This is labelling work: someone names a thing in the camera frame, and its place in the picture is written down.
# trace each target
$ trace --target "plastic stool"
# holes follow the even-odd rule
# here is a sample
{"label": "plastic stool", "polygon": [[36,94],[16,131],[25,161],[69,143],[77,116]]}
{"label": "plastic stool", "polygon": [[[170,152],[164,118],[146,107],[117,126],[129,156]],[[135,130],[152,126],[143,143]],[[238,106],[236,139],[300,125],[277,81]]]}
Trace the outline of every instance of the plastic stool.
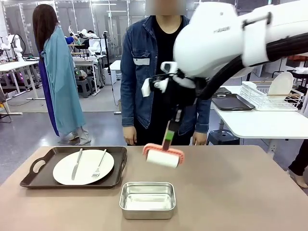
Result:
{"label": "plastic stool", "polygon": [[78,93],[81,94],[84,98],[88,98],[91,95],[91,90],[88,81],[85,80],[76,80]]}
{"label": "plastic stool", "polygon": [[94,94],[94,91],[95,91],[95,84],[94,84],[93,76],[88,76],[88,77],[86,77],[86,80],[88,81],[88,84],[89,84],[89,86],[90,86],[91,94]]}
{"label": "plastic stool", "polygon": [[234,136],[229,130],[221,129],[210,131],[206,144],[210,142],[213,145],[240,145],[240,138]]}

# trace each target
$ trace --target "white dish rack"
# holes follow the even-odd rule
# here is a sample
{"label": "white dish rack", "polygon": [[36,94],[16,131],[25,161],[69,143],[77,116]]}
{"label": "white dish rack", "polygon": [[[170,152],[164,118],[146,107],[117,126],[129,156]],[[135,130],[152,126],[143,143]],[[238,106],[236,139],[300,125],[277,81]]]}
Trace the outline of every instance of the white dish rack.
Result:
{"label": "white dish rack", "polygon": [[271,81],[243,82],[240,96],[259,111],[297,111],[304,94],[292,89],[287,95],[269,95],[270,84]]}

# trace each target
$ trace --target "denim jacket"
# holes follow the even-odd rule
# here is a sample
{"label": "denim jacket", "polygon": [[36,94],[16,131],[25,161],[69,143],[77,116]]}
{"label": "denim jacket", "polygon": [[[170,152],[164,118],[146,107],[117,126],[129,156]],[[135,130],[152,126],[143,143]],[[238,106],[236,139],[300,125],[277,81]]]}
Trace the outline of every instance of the denim jacket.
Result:
{"label": "denim jacket", "polygon": [[[134,126],[134,118],[148,128],[151,121],[151,112],[154,93],[143,97],[141,87],[146,78],[156,73],[158,48],[152,28],[154,16],[145,18],[132,26],[126,32],[123,41],[121,59],[121,101],[122,126]],[[189,19],[183,16],[183,26]],[[200,133],[207,133],[209,124],[211,100],[197,100],[185,108],[179,135],[192,129]]]}

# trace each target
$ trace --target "blue cloth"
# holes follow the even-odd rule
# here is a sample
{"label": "blue cloth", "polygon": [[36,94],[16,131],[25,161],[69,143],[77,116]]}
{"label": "blue cloth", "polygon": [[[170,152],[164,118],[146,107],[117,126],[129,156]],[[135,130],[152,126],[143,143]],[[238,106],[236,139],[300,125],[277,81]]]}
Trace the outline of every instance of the blue cloth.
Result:
{"label": "blue cloth", "polygon": [[49,118],[50,118],[54,132],[56,133],[57,136],[59,136],[59,131],[57,129],[56,120],[54,117],[54,112],[53,112],[53,107],[52,107],[50,88],[49,88],[48,77],[46,73],[46,67],[45,67],[44,60],[41,59],[38,63],[38,66],[39,66],[40,77],[42,79],[42,85],[43,85]]}
{"label": "blue cloth", "polygon": [[73,37],[65,38],[65,40],[66,40],[67,44],[71,44],[72,42],[74,42],[74,38]]}
{"label": "blue cloth", "polygon": [[79,102],[74,61],[58,26],[45,42],[43,56],[57,129],[67,135],[86,122]]}
{"label": "blue cloth", "polygon": [[[123,41],[121,59],[121,102],[122,126],[134,126],[134,118],[148,128],[151,119],[154,93],[143,97],[141,87],[146,78],[156,73],[157,42],[152,27],[154,16],[145,18],[132,26],[126,32]],[[183,26],[189,19],[183,16]],[[135,65],[133,59],[150,59],[149,65]],[[193,106],[185,109],[179,134],[184,134],[192,129],[197,132],[207,133],[209,125],[211,100],[197,100]]]}

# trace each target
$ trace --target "human hand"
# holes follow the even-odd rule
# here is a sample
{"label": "human hand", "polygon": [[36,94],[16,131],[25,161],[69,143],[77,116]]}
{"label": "human hand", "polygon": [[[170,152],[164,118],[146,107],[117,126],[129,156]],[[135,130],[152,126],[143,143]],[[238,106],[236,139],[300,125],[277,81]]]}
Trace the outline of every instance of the human hand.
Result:
{"label": "human hand", "polygon": [[135,145],[137,143],[137,132],[134,126],[123,127],[123,135],[127,144]]}
{"label": "human hand", "polygon": [[206,133],[194,132],[192,137],[193,145],[205,145],[207,139]]}

